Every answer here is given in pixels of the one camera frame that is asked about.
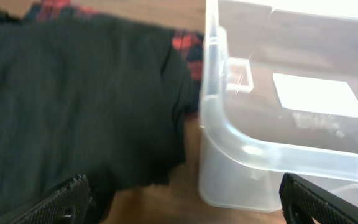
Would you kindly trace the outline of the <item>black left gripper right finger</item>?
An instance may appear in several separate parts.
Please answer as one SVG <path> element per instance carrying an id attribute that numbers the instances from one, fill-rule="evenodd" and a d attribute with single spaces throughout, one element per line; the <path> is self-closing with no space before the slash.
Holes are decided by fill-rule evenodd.
<path id="1" fill-rule="evenodd" d="M 285 173 L 279 195 L 287 224 L 358 224 L 358 207 L 299 175 Z"/>

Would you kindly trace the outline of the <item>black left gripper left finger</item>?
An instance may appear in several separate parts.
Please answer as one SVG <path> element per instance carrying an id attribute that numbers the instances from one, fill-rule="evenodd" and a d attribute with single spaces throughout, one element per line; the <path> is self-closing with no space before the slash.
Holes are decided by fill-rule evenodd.
<path id="1" fill-rule="evenodd" d="M 37 200 L 1 215 L 0 224 L 82 224 L 90 203 L 88 178 L 76 175 Z"/>

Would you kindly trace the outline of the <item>black garment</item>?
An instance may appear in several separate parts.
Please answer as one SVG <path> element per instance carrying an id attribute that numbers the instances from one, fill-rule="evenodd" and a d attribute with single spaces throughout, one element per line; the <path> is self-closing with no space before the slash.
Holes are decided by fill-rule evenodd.
<path id="1" fill-rule="evenodd" d="M 104 194 L 168 182 L 193 101 L 173 36 L 120 18 L 0 14 L 0 215 L 77 174 Z"/>

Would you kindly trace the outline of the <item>clear plastic storage bin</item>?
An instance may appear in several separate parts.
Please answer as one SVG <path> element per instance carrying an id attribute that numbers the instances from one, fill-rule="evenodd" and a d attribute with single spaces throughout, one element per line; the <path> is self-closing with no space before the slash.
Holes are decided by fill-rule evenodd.
<path id="1" fill-rule="evenodd" d="M 358 207 L 358 0 L 208 0 L 198 190 L 274 212 L 294 173 Z"/>

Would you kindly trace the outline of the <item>red navy plaid garment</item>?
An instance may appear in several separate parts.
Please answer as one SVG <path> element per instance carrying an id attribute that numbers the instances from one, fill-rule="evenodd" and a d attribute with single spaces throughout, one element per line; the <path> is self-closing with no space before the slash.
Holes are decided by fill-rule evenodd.
<path id="1" fill-rule="evenodd" d="M 74 17 L 78 19 L 110 20 L 115 17 L 92 8 L 73 4 L 67 0 L 46 0 L 33 3 L 25 13 L 24 19 L 30 21 L 49 21 Z M 175 29 L 172 35 L 173 48 L 181 55 L 191 72 L 193 99 L 186 108 L 186 118 L 198 117 L 201 82 L 203 79 L 203 41 L 204 35 L 190 30 Z"/>

